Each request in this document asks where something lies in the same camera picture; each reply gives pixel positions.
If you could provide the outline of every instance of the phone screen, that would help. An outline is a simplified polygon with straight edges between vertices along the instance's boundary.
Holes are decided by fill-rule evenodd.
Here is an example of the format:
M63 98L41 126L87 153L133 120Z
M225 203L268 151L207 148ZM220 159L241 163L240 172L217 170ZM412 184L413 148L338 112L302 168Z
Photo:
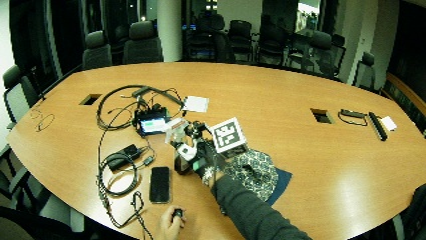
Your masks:
M153 167L151 172L149 201L168 203L171 201L171 169Z

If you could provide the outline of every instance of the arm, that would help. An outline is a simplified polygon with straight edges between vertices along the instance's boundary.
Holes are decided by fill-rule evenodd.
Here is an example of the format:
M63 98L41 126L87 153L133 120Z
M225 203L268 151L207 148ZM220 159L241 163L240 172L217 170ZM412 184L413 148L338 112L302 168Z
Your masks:
M209 186L245 239L310 239L256 194L224 173L210 179Z

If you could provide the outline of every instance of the person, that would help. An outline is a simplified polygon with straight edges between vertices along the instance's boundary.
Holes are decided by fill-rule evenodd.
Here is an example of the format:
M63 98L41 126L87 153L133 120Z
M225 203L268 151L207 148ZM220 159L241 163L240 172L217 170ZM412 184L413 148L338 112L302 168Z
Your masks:
M245 239L312 239L290 221L282 217L281 213L264 202L256 193L248 190L242 183L233 180L218 166L224 166L225 159L217 154L209 154L212 147L199 143L196 160L191 161L191 166L203 179L203 183L209 186L210 192L226 215L233 221ZM177 239L180 227L184 227L187 218L172 221L172 214L179 206L172 206L164 213L159 225L159 239Z

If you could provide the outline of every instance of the white paper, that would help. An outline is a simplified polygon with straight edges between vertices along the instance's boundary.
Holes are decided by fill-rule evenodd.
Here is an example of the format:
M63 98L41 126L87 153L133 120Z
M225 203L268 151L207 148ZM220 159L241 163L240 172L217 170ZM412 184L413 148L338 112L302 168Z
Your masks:
M209 106L209 99L204 97L188 96L185 98L184 110L192 112L207 112Z
M389 116L384 117L381 119L381 121L382 121L382 123L384 123L384 125L385 125L385 127L388 128L389 131L393 131L393 130L397 129L397 124L394 123L394 121L390 119Z

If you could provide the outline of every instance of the conference table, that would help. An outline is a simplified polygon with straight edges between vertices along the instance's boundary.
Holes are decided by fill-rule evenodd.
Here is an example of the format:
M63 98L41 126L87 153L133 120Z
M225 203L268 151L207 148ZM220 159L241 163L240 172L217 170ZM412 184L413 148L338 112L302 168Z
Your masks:
M179 175L173 170L175 149L165 143L165 134L144 139L133 126L108 131L99 156L104 134L96 121L100 101L112 90L135 84L161 90L175 88L181 98L208 98L208 111L189 111L188 121L213 126L237 118L249 148L268 153L276 167L293 174L272 207L313 239L349 239L369 231L409 206L416 188L426 183L426 140L408 115L392 100L344 83L277 69L201 62L135 64L77 72L47 93L7 140L51 192L85 216L135 238L144 236L139 222L117 229L103 207L97 162L99 157L104 159L128 145L144 147L149 142L156 160L140 168L132 192L141 192L141 216L151 232L173 204L187 208L180 239L242 239L199 176ZM107 123L135 102L127 96L136 90L124 89L108 97L101 113ZM152 97L172 116L183 117L171 99L152 94L144 99ZM341 121L341 109L390 116L397 129L385 130L388 140L380 140L370 120L368 126ZM318 114L329 123L317 121ZM123 111L113 123L127 122L131 117ZM151 155L145 153L136 164ZM168 204L149 202L149 176L156 166L171 168ZM115 179L113 187L125 188L132 174L108 171L105 177ZM109 197L119 222L133 213L132 192Z

